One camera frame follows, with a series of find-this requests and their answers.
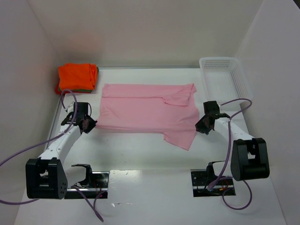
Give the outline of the pink t shirt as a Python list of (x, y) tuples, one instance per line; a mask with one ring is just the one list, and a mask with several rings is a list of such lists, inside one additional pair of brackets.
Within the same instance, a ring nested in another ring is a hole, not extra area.
[(125, 133), (161, 133), (170, 144), (189, 150), (199, 110), (194, 84), (105, 84), (99, 129)]

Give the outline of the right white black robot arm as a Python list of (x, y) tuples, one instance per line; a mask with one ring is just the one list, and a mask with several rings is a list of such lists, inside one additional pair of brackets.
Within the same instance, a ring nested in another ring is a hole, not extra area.
[(238, 98), (222, 103), (221, 106), (237, 101), (247, 101), (249, 104), (231, 116), (220, 111), (217, 101), (203, 103), (204, 116), (195, 124), (197, 132), (208, 135), (213, 130), (228, 141), (224, 165), (217, 178), (208, 185), (209, 190), (221, 180), (228, 164), (230, 164), (231, 175), (236, 181), (265, 179), (270, 175), (266, 141), (249, 135), (233, 123), (233, 118), (248, 109), (252, 101)]

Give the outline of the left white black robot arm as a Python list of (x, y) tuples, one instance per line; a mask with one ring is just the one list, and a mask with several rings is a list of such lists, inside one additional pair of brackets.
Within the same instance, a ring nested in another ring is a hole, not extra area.
[(89, 164), (75, 164), (65, 169), (65, 159), (82, 134), (88, 134), (96, 121), (90, 116), (91, 105), (73, 104), (73, 110), (62, 121), (59, 137), (36, 159), (25, 165), (26, 190), (29, 199), (63, 199), (67, 189), (76, 183), (88, 185), (92, 168)]

